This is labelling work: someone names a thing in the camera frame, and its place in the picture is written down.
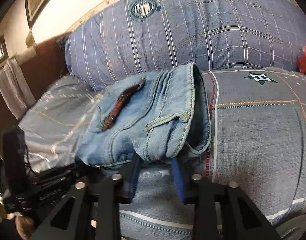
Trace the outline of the person's left hand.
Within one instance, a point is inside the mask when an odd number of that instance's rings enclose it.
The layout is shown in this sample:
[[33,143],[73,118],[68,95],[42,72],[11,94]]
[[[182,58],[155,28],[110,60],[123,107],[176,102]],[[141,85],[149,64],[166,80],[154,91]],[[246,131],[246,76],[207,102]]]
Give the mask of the person's left hand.
[[30,217],[16,215],[15,227],[19,236],[23,240],[28,240],[34,231],[34,221]]

